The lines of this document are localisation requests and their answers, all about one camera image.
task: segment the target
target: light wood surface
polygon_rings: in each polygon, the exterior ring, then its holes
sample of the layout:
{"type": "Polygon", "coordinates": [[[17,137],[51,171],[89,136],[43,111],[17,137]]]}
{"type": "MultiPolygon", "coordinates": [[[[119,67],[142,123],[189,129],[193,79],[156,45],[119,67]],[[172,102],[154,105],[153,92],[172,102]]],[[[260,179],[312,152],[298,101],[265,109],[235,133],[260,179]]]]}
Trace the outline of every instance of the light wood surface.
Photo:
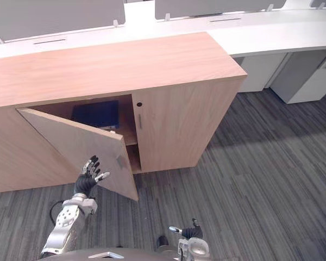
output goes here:
{"type": "Polygon", "coordinates": [[[73,183],[69,164],[14,109],[0,109],[0,192],[73,183]]]}
{"type": "Polygon", "coordinates": [[[138,200],[123,137],[33,109],[19,109],[27,121],[74,167],[81,169],[91,156],[99,157],[102,171],[111,175],[99,183],[111,191],[138,200]]]}
{"type": "Polygon", "coordinates": [[[114,100],[118,101],[118,122],[120,127],[118,129],[113,129],[113,131],[124,137],[124,142],[126,143],[126,145],[137,144],[131,95],[120,95],[90,100],[37,105],[31,108],[70,120],[72,117],[72,110],[77,105],[114,100]]]}
{"type": "Polygon", "coordinates": [[[243,75],[207,33],[41,52],[0,59],[0,107],[243,75]]]}
{"type": "Polygon", "coordinates": [[[142,171],[195,166],[244,79],[135,92],[133,103],[142,102],[134,105],[142,171]]]}

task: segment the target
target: cabinet shelf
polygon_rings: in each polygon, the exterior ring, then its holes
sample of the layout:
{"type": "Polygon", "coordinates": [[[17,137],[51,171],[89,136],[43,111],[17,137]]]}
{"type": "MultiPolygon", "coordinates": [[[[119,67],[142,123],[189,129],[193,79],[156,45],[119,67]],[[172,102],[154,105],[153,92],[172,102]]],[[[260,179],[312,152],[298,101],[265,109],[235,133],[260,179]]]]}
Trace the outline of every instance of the cabinet shelf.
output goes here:
{"type": "Polygon", "coordinates": [[[62,117],[70,120],[72,111],[75,106],[83,104],[91,104],[98,102],[118,101],[118,124],[119,128],[107,129],[107,131],[114,131],[124,137],[126,146],[137,144],[137,136],[135,129],[135,120],[133,112],[133,103],[131,95],[122,95],[114,97],[97,98],[91,100],[72,101],[63,103],[54,103],[46,105],[38,105],[31,107],[34,110],[42,111],[44,113],[52,114],[54,116],[62,117]]]}

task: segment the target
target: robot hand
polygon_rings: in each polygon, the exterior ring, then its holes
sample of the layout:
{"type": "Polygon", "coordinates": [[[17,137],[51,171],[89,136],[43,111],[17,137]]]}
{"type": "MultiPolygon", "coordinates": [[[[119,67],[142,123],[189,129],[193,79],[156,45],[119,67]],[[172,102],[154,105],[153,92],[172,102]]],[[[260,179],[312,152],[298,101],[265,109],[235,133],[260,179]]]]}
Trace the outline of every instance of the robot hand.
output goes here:
{"type": "Polygon", "coordinates": [[[185,239],[179,240],[178,254],[181,260],[211,261],[209,245],[203,240],[203,231],[198,221],[192,219],[194,228],[169,227],[169,230],[182,235],[185,239]]]}
{"type": "Polygon", "coordinates": [[[92,188],[101,180],[107,178],[110,173],[100,173],[98,157],[91,157],[83,166],[80,176],[75,182],[74,194],[82,193],[89,197],[92,188]]]}
{"type": "Polygon", "coordinates": [[[110,175],[109,172],[99,175],[98,160],[96,156],[93,156],[83,166],[75,182],[74,195],[70,200],[63,202],[63,209],[57,217],[55,227],[43,247],[40,258],[75,249],[77,236],[83,229],[86,218],[94,214],[98,208],[96,201],[89,198],[89,194],[99,181],[110,175]]]}

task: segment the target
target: gray carpet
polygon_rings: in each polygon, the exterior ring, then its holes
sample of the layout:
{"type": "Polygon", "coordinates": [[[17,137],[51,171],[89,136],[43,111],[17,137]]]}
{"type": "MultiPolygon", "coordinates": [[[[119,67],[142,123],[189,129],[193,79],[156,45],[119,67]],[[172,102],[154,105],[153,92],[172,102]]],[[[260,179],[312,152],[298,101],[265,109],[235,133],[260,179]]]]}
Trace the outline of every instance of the gray carpet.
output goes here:
{"type": "MultiPolygon", "coordinates": [[[[196,168],[135,176],[138,203],[100,187],[78,248],[154,250],[197,218],[214,260],[326,260],[326,96],[238,94],[196,168]]],[[[73,185],[0,193],[0,260],[35,260],[73,185]]]]}

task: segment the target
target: cabinet door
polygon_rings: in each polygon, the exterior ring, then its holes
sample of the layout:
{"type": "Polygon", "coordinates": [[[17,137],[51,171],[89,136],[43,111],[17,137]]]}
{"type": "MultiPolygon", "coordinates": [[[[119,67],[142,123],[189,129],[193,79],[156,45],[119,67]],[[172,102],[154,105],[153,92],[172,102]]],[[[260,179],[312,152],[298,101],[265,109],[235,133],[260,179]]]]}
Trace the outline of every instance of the cabinet door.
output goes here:
{"type": "Polygon", "coordinates": [[[142,171],[195,166],[245,77],[134,92],[142,171]]]}
{"type": "Polygon", "coordinates": [[[77,169],[81,170],[85,162],[96,155],[100,169],[111,173],[99,185],[138,200],[122,135],[33,109],[19,109],[19,112],[77,169]]]}

